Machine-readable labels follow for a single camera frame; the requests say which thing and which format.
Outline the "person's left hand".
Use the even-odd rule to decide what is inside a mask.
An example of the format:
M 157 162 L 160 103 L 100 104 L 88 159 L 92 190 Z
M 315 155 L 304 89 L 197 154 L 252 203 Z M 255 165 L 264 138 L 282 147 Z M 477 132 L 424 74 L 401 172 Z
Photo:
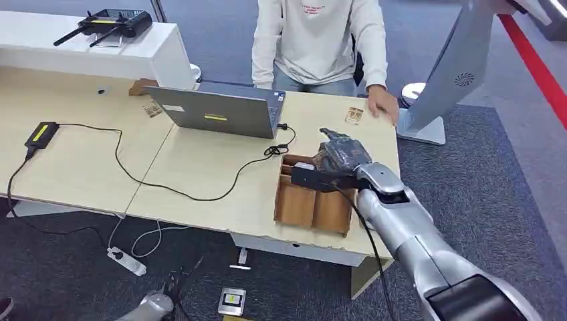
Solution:
M 396 126 L 399 117 L 398 100 L 390 94 L 384 86 L 373 84 L 366 89 L 367 106 L 371 114 L 378 118 L 381 113 L 387 115 L 393 126 Z

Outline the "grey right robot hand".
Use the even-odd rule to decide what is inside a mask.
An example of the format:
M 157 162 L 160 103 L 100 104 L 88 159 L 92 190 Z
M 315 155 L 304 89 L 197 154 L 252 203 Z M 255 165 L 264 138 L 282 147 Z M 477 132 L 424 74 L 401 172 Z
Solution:
M 318 171 L 352 175 L 361 165 L 372 163 L 372 158 L 359 140 L 329 128 L 320 128 L 328 138 L 321 142 L 318 152 L 312 157 Z

